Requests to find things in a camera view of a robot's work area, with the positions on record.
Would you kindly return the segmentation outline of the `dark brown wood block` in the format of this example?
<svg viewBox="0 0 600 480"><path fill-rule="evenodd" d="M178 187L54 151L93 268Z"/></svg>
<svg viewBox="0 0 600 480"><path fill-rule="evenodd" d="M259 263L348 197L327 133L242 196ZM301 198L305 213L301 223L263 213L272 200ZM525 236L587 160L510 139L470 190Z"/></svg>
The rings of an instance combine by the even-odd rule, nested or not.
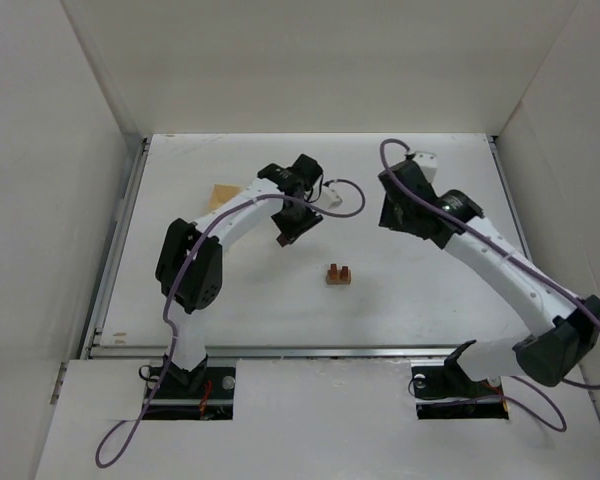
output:
<svg viewBox="0 0 600 480"><path fill-rule="evenodd" d="M276 241L280 247L285 247L289 244L289 239L284 234L280 234Z"/></svg>

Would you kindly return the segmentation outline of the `light wooden box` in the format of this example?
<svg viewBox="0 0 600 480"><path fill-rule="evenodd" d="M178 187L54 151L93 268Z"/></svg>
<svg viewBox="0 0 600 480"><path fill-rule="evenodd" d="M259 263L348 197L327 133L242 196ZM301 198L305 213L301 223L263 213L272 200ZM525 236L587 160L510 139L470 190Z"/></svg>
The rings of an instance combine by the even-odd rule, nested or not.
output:
<svg viewBox="0 0 600 480"><path fill-rule="evenodd" d="M208 202L208 211L212 212L241 192L241 188L235 185L214 184Z"/></svg>

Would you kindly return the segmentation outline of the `light tan wood block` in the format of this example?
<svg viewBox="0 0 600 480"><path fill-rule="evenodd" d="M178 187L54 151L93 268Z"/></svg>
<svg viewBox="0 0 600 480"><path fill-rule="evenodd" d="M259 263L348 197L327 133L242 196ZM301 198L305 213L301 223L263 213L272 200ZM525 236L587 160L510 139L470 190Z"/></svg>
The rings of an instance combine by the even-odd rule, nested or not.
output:
<svg viewBox="0 0 600 480"><path fill-rule="evenodd" d="M351 281L352 281L352 273L351 273L351 279L350 280L341 280L340 279L340 271L339 270L339 277L337 279L331 279L330 275L329 275L329 270L326 273L326 277L325 277L325 282L327 285L329 286L345 286L345 285L350 285Z"/></svg>

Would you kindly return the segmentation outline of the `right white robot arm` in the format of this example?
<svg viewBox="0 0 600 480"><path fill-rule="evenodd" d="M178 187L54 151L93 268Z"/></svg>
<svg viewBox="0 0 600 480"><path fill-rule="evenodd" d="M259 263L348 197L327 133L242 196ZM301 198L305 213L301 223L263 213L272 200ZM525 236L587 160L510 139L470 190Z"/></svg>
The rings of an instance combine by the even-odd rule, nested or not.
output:
<svg viewBox="0 0 600 480"><path fill-rule="evenodd" d="M448 355L436 380L453 395L481 381L524 375L554 387L600 338L600 298L579 297L548 278L515 249L459 190L439 195L429 172L407 158L382 171L379 225L433 242L474 271L522 320L522 334L467 340Z"/></svg>

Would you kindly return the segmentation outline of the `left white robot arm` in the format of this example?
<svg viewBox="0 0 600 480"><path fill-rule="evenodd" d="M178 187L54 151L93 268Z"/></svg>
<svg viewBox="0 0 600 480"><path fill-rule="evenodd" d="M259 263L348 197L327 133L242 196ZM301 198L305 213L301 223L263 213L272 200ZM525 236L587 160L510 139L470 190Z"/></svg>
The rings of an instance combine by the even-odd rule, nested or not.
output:
<svg viewBox="0 0 600 480"><path fill-rule="evenodd" d="M265 166L238 195L195 221L168 227L155 277L166 297L163 321L172 330L169 353L159 374L164 389L194 393L204 382L207 353L204 325L191 315L217 298L223 283L223 254L266 218L279 229L285 247L322 221L308 206L323 169L307 155L289 167Z"/></svg>

